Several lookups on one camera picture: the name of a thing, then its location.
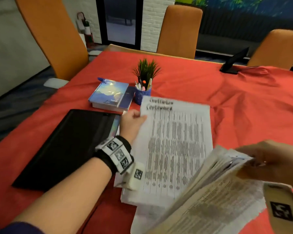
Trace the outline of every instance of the gray wall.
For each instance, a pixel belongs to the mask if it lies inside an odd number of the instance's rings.
[[[78,0],[63,0],[71,19]],[[0,0],[0,96],[49,66],[14,0]]]

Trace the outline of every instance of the blue notebook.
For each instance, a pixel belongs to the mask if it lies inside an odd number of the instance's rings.
[[[90,96],[94,108],[116,112],[128,111],[135,94],[135,87],[128,83],[104,79]]]

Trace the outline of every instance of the black door frame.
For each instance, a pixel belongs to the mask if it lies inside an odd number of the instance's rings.
[[[121,47],[126,47],[130,49],[140,50],[141,47],[141,30],[142,30],[142,10],[143,10],[143,0],[137,0],[136,6],[136,41],[135,44],[120,43],[110,41],[107,38],[107,29],[106,29],[106,19],[105,19],[105,6],[104,0],[96,0],[98,18],[100,25],[101,40],[103,45],[115,44]]]

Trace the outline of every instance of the person's left hand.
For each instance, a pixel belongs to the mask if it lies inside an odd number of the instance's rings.
[[[130,110],[121,117],[119,124],[119,135],[125,138],[130,145],[138,135],[141,125],[145,122],[147,116],[140,116],[137,110]]]

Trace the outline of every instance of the orange chair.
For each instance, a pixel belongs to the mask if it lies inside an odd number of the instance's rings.
[[[293,30],[273,30],[262,41],[247,66],[293,66]]]
[[[62,0],[15,0],[56,77],[70,80],[88,64],[88,52]]]
[[[168,6],[156,53],[194,59],[202,15],[196,7]]]

